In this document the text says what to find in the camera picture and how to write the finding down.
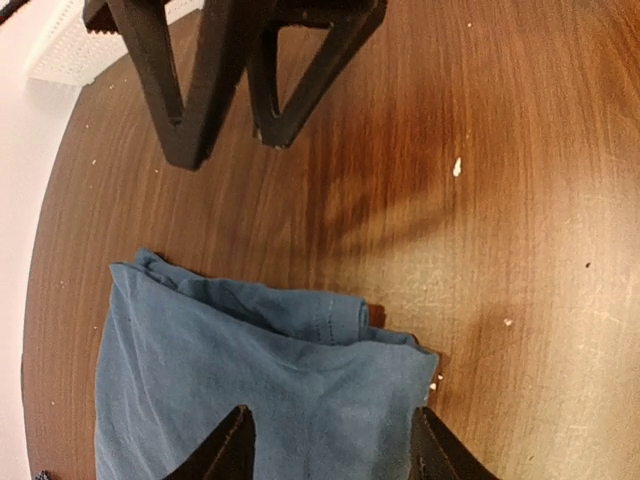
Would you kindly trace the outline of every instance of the debris speck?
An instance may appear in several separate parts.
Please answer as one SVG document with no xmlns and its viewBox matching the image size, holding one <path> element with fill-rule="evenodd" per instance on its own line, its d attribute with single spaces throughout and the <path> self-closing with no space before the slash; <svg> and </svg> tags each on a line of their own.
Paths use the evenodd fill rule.
<svg viewBox="0 0 640 480">
<path fill-rule="evenodd" d="M 456 158 L 456 163 L 453 166 L 453 176 L 458 178 L 461 173 L 462 173 L 462 158 L 458 157 Z"/>
</svg>

